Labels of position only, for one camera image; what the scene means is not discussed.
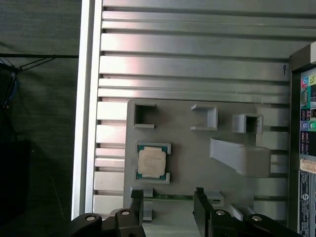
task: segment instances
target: screw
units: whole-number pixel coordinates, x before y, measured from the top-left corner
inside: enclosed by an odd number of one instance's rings
[[[219,216],[224,216],[224,215],[225,215],[225,212],[222,211],[222,210],[218,210],[218,211],[216,212],[216,214],[219,215]]]
[[[94,216],[88,216],[88,217],[86,218],[87,221],[93,221],[94,219],[95,219]]]
[[[129,211],[122,211],[121,213],[122,213],[122,215],[128,215]]]
[[[252,219],[254,221],[262,221],[262,218],[260,216],[253,216]]]

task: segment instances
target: circular logo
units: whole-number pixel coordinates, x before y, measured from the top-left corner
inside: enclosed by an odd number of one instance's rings
[[[311,122],[310,123],[310,128],[315,129],[316,128],[316,122]]]
[[[303,194],[302,195],[302,199],[307,201],[310,198],[310,196],[308,196],[308,194]]]

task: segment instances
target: metal frame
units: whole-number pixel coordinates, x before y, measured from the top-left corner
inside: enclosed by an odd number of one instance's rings
[[[290,164],[288,227],[298,231],[298,185],[299,185],[299,141],[300,141],[300,94],[301,73],[316,68],[312,61],[311,45],[307,45],[290,56],[291,105],[290,105]]]
[[[94,0],[82,1],[71,219],[84,213]]]

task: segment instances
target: white sticker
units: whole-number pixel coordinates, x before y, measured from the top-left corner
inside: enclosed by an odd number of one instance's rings
[[[316,161],[309,159],[301,159],[300,168],[302,171],[307,171],[316,174]]]

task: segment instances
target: printed label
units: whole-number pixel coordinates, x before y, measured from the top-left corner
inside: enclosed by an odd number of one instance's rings
[[[304,237],[310,236],[310,178],[307,172],[300,171],[299,188],[299,234]]]
[[[300,160],[300,169],[307,171],[313,174],[316,174],[316,161],[301,159]]]

